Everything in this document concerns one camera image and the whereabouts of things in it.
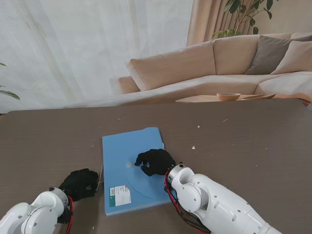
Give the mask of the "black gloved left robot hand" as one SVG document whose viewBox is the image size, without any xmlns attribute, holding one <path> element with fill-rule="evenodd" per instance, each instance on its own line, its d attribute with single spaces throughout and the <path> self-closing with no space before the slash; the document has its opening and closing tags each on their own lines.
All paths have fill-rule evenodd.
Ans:
<svg viewBox="0 0 312 234">
<path fill-rule="evenodd" d="M 84 198 L 94 197 L 98 187 L 98 173 L 88 168 L 71 172 L 61 183 L 61 189 L 74 202 Z"/>
</svg>

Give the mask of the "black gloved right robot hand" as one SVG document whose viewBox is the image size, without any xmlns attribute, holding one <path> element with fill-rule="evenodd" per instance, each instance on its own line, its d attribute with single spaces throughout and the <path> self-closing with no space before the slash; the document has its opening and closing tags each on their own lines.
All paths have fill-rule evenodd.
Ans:
<svg viewBox="0 0 312 234">
<path fill-rule="evenodd" d="M 166 150 L 151 149 L 137 156 L 135 166 L 139 166 L 147 176 L 164 176 L 176 166 L 176 162 Z"/>
</svg>

